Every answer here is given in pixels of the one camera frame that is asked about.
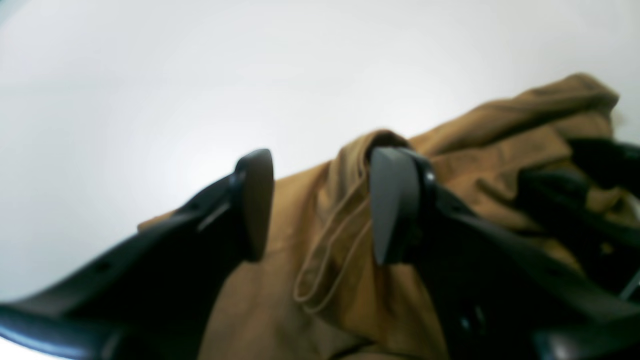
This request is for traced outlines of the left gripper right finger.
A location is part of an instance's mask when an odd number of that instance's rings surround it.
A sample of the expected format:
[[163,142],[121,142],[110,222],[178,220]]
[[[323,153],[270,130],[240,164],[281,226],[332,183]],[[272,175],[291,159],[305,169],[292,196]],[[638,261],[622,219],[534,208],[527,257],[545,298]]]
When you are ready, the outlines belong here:
[[637,360],[639,299],[624,300],[480,218],[418,153],[377,147],[370,204],[378,264],[410,264],[453,360]]

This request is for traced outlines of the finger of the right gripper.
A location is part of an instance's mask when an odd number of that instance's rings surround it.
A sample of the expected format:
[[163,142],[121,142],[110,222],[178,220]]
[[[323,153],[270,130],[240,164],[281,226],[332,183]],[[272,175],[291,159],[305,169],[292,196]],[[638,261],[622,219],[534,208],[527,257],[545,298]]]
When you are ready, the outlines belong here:
[[569,141],[570,168],[518,174],[518,206],[558,239],[590,280],[626,301],[639,299],[639,226],[622,221],[639,197],[638,145],[610,139]]

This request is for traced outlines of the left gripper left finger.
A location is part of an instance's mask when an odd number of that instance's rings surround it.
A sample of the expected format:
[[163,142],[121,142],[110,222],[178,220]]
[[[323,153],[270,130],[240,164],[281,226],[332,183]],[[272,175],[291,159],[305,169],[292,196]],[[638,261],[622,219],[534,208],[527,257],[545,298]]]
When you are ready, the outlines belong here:
[[265,254],[272,153],[43,291],[1,304],[1,337],[71,360],[194,360],[226,279]]

